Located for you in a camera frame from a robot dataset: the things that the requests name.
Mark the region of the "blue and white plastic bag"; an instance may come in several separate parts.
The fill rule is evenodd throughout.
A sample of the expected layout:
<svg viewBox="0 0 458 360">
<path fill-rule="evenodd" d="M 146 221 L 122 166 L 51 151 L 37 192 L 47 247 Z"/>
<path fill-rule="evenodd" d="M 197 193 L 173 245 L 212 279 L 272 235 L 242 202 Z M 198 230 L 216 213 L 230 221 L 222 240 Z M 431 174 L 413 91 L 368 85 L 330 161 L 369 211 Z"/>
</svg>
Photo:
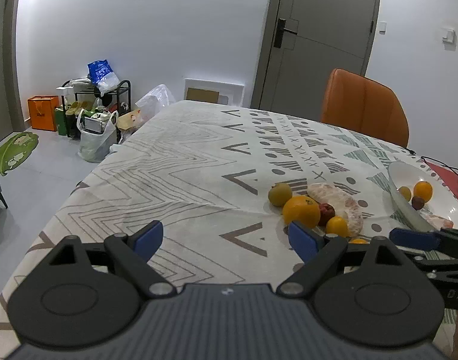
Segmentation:
<svg viewBox="0 0 458 360">
<path fill-rule="evenodd" d="M 106 59 L 87 64 L 88 76 L 102 96 L 119 86 L 120 80 Z"/>
</svg>

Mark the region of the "small greenish-yellow citrus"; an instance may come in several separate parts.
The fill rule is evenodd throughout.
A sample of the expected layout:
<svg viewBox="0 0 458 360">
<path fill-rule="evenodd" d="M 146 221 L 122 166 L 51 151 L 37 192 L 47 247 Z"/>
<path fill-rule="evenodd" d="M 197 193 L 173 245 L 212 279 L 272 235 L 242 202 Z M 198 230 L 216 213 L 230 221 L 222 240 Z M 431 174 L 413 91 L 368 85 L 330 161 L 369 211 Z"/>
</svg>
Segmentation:
<svg viewBox="0 0 458 360">
<path fill-rule="evenodd" d="M 412 199 L 412 192 L 411 192 L 411 189 L 407 186 L 401 186 L 399 189 L 398 189 L 398 192 L 404 197 L 404 199 L 407 201 L 407 202 L 410 202 L 411 199 Z"/>
</svg>

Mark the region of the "small yellow tangerine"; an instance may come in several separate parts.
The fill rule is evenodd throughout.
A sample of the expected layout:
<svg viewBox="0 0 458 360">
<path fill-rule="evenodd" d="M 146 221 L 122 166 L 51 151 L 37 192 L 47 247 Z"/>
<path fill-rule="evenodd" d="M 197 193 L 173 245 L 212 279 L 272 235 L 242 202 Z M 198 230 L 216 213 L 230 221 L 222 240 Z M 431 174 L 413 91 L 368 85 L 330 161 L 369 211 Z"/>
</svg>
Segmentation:
<svg viewBox="0 0 458 360">
<path fill-rule="evenodd" d="M 326 223 L 325 230 L 327 234 L 335 234 L 344 238 L 351 236 L 347 221 L 340 216 L 334 216 L 329 219 Z"/>
<path fill-rule="evenodd" d="M 422 197 L 428 203 L 433 196 L 432 185 L 428 181 L 420 180 L 414 186 L 413 196 Z"/>
</svg>

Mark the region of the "orange leather chair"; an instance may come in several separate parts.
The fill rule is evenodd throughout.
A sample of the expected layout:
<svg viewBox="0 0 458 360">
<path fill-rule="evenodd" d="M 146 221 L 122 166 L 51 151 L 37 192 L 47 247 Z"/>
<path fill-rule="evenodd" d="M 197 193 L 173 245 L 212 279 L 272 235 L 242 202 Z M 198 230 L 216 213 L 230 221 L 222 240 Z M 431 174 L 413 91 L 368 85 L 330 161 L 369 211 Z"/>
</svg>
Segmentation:
<svg viewBox="0 0 458 360">
<path fill-rule="evenodd" d="M 322 102 L 321 121 L 406 147 L 409 124 L 395 93 L 377 81 L 334 69 Z"/>
</svg>

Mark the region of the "patterned white tablecloth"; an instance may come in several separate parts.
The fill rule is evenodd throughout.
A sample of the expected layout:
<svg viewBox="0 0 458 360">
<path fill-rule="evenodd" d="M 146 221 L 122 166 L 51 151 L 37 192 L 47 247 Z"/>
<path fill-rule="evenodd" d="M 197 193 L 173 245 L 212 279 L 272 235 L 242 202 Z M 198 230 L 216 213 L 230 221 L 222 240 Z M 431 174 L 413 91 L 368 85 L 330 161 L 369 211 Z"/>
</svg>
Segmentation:
<svg viewBox="0 0 458 360">
<path fill-rule="evenodd" d="M 400 186 L 432 185 L 429 210 L 458 228 L 458 200 L 420 158 L 379 139 L 316 121 L 182 101 L 144 124 L 100 163 L 38 233 L 0 294 L 0 359 L 18 346 L 7 301 L 63 237 L 101 242 L 158 220 L 151 266 L 186 283 L 279 284 L 301 261 L 290 249 L 271 187 L 305 194 L 329 184 L 361 210 L 361 237 L 406 225 L 391 199 Z"/>
</svg>

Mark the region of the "black metal shoe rack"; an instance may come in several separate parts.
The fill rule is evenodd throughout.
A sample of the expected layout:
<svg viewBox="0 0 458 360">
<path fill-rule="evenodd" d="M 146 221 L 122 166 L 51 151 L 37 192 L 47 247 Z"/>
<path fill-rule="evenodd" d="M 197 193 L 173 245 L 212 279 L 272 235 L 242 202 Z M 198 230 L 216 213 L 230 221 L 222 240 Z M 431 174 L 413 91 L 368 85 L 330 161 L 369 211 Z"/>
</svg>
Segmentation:
<svg viewBox="0 0 458 360">
<path fill-rule="evenodd" d="M 131 110 L 131 82 L 122 80 L 117 87 L 104 95 L 99 88 L 91 83 L 88 77 L 67 80 L 57 88 L 65 133 L 68 138 L 78 139 L 80 134 L 76 129 L 76 118 L 85 106 L 85 109 L 95 109 L 97 102 L 109 111 L 118 111 L 124 115 Z"/>
</svg>

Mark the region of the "white plastic bag with box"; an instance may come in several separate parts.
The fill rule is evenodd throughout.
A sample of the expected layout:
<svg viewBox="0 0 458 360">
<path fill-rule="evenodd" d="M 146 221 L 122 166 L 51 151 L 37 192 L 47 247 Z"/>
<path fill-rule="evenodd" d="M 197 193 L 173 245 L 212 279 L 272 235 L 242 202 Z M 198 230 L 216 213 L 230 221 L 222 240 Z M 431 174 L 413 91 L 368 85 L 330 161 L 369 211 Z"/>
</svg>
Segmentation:
<svg viewBox="0 0 458 360">
<path fill-rule="evenodd" d="M 89 163 L 99 163 L 109 154 L 109 149 L 117 143 L 118 112 L 107 114 L 108 118 L 100 133 L 86 129 L 86 121 L 96 121 L 87 118 L 83 112 L 78 116 L 76 126 L 80 132 L 78 155 Z"/>
</svg>

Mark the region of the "green-yellow round fruit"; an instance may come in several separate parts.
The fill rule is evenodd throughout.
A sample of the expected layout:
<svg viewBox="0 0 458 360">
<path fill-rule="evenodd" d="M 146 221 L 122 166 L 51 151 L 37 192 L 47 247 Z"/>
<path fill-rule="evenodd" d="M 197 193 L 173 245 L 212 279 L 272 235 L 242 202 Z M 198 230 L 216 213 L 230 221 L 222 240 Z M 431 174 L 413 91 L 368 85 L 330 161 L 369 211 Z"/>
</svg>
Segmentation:
<svg viewBox="0 0 458 360">
<path fill-rule="evenodd" d="M 289 184 L 277 183 L 268 192 L 269 202 L 276 207 L 283 207 L 292 198 Z"/>
</svg>

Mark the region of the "large front orange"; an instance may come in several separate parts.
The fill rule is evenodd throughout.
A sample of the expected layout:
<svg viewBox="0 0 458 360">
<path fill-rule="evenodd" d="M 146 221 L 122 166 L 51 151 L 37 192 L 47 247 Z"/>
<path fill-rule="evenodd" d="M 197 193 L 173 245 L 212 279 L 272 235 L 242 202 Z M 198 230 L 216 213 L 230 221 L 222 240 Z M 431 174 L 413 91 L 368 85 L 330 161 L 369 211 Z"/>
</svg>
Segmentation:
<svg viewBox="0 0 458 360">
<path fill-rule="evenodd" d="M 349 242 L 349 244 L 354 244 L 354 245 L 359 245 L 359 244 L 360 245 L 365 245 L 366 244 L 366 245 L 368 245 L 369 242 L 367 240 L 365 240 L 365 239 L 362 239 L 362 238 L 354 238 Z"/>
</svg>

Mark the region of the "long peeled pomelo segment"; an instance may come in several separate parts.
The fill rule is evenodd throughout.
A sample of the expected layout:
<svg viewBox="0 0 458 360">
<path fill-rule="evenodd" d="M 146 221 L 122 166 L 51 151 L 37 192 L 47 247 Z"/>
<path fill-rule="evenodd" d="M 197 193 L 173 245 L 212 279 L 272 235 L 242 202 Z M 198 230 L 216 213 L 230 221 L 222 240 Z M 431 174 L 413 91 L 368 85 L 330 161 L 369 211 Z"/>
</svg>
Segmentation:
<svg viewBox="0 0 458 360">
<path fill-rule="evenodd" d="M 307 187 L 307 194 L 318 204 L 332 205 L 335 209 L 335 216 L 343 217 L 347 221 L 351 237 L 361 233 L 363 229 L 361 208 L 350 194 L 332 184 L 324 183 L 310 184 Z"/>
</svg>

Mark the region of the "clear plastic bag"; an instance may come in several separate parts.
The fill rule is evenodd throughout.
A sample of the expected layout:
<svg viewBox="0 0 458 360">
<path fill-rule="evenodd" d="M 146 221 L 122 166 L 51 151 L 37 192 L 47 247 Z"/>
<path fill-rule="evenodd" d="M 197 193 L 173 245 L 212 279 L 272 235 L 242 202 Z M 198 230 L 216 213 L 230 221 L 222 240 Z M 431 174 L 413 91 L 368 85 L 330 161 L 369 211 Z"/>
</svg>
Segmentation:
<svg viewBox="0 0 458 360">
<path fill-rule="evenodd" d="M 135 106 L 139 110 L 138 121 L 140 124 L 146 123 L 164 108 L 175 102 L 173 94 L 166 85 L 161 84 L 154 87 L 135 102 Z"/>
</svg>

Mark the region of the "large orange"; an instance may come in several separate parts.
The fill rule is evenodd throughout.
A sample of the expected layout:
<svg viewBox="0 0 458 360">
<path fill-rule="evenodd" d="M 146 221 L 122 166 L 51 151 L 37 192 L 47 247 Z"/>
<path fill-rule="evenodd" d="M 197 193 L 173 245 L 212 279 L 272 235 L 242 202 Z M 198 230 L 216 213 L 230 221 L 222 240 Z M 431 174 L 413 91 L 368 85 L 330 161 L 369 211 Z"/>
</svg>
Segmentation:
<svg viewBox="0 0 458 360">
<path fill-rule="evenodd" d="M 292 222 L 300 222 L 306 228 L 314 228 L 321 218 L 319 204 L 308 196 L 294 196 L 289 199 L 283 206 L 282 214 L 286 226 Z"/>
<path fill-rule="evenodd" d="M 367 240 L 365 240 L 365 239 L 362 239 L 362 238 L 354 238 L 349 242 L 349 244 L 354 244 L 354 245 L 359 245 L 359 244 L 360 245 L 365 245 L 366 244 L 366 245 L 368 245 L 369 242 Z"/>
</svg>

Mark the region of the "short peeled pomelo segment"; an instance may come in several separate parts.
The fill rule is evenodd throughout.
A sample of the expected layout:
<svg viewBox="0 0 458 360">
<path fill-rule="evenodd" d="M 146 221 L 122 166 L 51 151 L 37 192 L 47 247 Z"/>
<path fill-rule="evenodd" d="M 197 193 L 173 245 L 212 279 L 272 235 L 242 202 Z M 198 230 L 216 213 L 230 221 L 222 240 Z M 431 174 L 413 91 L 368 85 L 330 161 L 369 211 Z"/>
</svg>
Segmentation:
<svg viewBox="0 0 458 360">
<path fill-rule="evenodd" d="M 438 215 L 434 215 L 431 213 L 422 212 L 421 216 L 428 222 L 431 226 L 440 230 L 441 228 L 453 228 L 454 222 L 450 219 L 446 219 L 444 217 L 440 217 Z"/>
</svg>

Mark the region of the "dark red jujube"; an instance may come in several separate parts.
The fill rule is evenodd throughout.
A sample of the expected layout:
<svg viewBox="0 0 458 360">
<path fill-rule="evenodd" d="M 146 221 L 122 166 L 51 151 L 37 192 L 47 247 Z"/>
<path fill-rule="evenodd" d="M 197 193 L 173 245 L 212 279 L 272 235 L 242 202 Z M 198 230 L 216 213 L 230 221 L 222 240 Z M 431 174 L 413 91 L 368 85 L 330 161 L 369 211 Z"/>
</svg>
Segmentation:
<svg viewBox="0 0 458 360">
<path fill-rule="evenodd" d="M 320 203 L 319 205 L 320 219 L 319 227 L 326 227 L 327 222 L 335 217 L 335 209 L 329 203 Z"/>
<path fill-rule="evenodd" d="M 411 205 L 416 211 L 420 211 L 426 204 L 426 201 L 419 196 L 413 196 L 411 200 Z"/>
</svg>

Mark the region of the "orange paper bag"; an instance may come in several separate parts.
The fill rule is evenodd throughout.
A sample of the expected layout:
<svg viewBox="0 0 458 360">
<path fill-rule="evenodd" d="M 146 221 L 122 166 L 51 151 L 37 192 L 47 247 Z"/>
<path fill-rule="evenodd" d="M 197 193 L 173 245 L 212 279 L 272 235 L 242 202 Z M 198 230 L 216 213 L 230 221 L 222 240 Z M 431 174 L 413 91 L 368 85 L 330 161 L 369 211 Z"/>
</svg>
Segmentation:
<svg viewBox="0 0 458 360">
<path fill-rule="evenodd" d="M 55 108 L 59 106 L 58 96 L 33 96 L 27 100 L 32 129 L 56 130 Z"/>
</svg>

